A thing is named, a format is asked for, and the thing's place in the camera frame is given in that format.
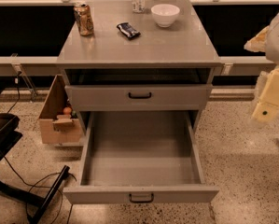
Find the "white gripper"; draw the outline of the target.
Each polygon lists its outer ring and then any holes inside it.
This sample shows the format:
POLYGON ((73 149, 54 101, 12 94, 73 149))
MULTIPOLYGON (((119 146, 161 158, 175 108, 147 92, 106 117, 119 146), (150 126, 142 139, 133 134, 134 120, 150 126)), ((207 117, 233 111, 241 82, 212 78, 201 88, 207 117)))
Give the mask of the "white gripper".
MULTIPOLYGON (((251 52, 265 51, 268 60, 279 64, 279 13, 272 19, 269 27, 263 28, 244 44, 244 49, 251 52)), ((269 74, 263 73, 258 79, 257 88, 251 119, 267 123, 279 113, 279 66, 269 74)))

